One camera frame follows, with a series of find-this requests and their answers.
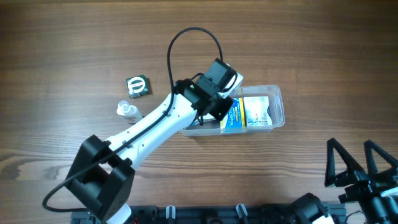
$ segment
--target transparent box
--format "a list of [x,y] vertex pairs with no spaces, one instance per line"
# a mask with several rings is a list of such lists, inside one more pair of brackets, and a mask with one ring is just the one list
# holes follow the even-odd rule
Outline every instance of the transparent box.
[[272,125],[221,129],[220,122],[214,120],[206,121],[203,126],[200,126],[200,124],[189,126],[187,128],[184,128],[180,132],[186,136],[212,136],[219,134],[257,133],[270,132],[272,129],[281,127],[285,124],[284,104],[282,102],[280,88],[277,85],[243,86],[233,91],[229,96],[232,98],[247,96],[268,96]]

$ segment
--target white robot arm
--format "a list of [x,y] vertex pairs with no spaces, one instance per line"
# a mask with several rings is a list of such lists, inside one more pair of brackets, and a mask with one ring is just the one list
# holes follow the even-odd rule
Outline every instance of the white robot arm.
[[[84,141],[67,179],[45,197],[43,206],[54,212],[80,211],[47,205],[51,195],[65,186],[97,219],[109,224],[124,223],[131,215],[125,203],[140,164],[196,119],[203,123],[203,116],[212,116],[221,121],[233,104],[228,95],[243,82],[241,74],[218,58],[205,74],[199,74],[195,82],[192,78],[175,82],[165,101],[131,128],[105,141],[96,136]],[[100,167],[103,163],[113,170],[107,173]]]
[[[218,93],[222,98],[226,98],[233,90],[243,82],[243,76],[236,74],[237,79],[233,83],[233,79],[227,85],[232,86],[226,93]],[[144,119],[140,120],[137,124],[129,129],[107,138],[111,144],[109,148],[114,151],[121,147],[128,139],[131,139],[148,125],[152,124],[158,117],[164,113],[170,103],[171,94],[164,100],[164,102],[156,108],[153,112],[148,114]],[[192,103],[187,100],[183,95],[178,94],[174,96],[172,109],[168,115],[150,131],[146,132],[140,138],[131,143],[128,147],[118,153],[122,159],[130,159],[132,161],[131,167],[137,170],[140,164],[164,141],[171,137],[177,131],[188,127],[197,117],[197,110],[192,108]],[[108,221],[108,224],[124,223],[131,215],[129,205],[124,204],[118,212],[116,212]]]

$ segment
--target clear plastic bottle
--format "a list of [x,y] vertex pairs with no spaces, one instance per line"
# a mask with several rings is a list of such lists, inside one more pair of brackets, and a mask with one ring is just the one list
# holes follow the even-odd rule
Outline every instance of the clear plastic bottle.
[[130,105],[126,100],[119,102],[116,112],[129,124],[135,124],[143,118],[138,108],[136,106]]

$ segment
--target black mount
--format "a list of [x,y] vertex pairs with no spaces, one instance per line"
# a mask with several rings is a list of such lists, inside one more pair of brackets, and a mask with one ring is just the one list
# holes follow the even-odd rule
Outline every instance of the black mount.
[[[325,187],[345,187],[345,194],[339,196],[340,203],[358,202],[367,223],[398,223],[398,161],[372,140],[364,142],[368,173],[334,138],[327,142]],[[347,169],[336,174],[334,150],[342,158]],[[379,172],[373,153],[378,153],[391,165],[390,169]]]
[[198,111],[195,119],[209,113],[221,121],[231,108],[233,100],[229,96],[225,99],[220,97],[218,92],[224,90],[235,75],[235,70],[216,58],[209,70],[200,75],[196,82],[190,79],[178,80],[174,91],[192,103],[192,108]]
[[[95,135],[86,139],[79,148],[67,178],[112,153],[108,146],[108,142],[101,141]],[[113,156],[108,164],[113,168],[110,174],[98,165],[66,185],[66,188],[102,222],[111,218],[127,201],[136,173],[131,168],[131,160],[122,160],[117,155]]]
[[292,211],[292,215],[289,218],[285,218],[285,220],[291,223],[312,224],[321,216],[329,216],[319,198],[311,193],[307,193],[294,201],[289,210]]

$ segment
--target wooden table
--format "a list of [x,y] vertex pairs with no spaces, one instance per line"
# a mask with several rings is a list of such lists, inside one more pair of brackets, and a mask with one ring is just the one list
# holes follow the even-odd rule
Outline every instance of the wooden table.
[[[70,221],[45,211],[44,195],[88,136],[129,127],[116,114],[128,99],[126,78],[150,80],[151,95],[129,100],[143,114],[164,100],[167,47],[190,26],[219,38],[244,86],[280,86],[286,123],[271,133],[177,133],[137,171],[128,202],[259,205],[307,192],[337,201],[343,189],[323,186],[328,139],[364,167],[367,139],[398,157],[396,12],[379,1],[0,5],[0,222]],[[208,35],[182,35],[172,49],[174,79],[205,72],[217,56]],[[65,189],[50,204],[81,206]]]

